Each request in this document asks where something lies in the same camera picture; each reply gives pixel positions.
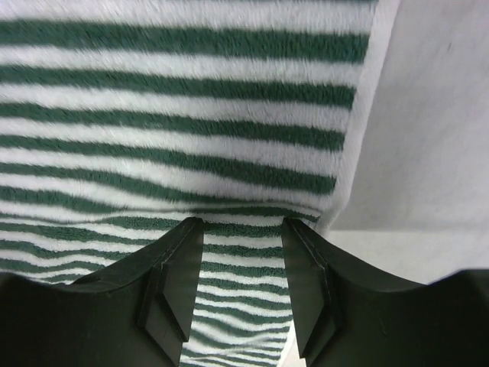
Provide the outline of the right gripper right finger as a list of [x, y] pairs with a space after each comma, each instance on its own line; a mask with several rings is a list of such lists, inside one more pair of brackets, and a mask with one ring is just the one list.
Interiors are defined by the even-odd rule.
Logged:
[[350, 286], [373, 294], [421, 286], [333, 245], [299, 219], [283, 220], [281, 241], [296, 342], [308, 366], [316, 364], [327, 343], [346, 327], [341, 295]]

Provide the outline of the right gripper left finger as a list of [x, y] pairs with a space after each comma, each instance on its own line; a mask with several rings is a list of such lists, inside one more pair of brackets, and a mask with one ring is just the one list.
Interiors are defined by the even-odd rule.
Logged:
[[75, 281], [88, 326], [107, 337], [100, 361], [177, 366], [188, 342], [202, 262], [203, 221], [188, 218], [150, 245]]

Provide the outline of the green white striped towel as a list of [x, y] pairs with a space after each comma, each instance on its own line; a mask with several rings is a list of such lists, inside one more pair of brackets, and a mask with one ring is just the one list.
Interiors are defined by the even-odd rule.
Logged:
[[1, 269], [68, 283], [206, 224], [183, 366], [278, 366], [284, 217], [350, 197], [397, 1], [3, 1]]

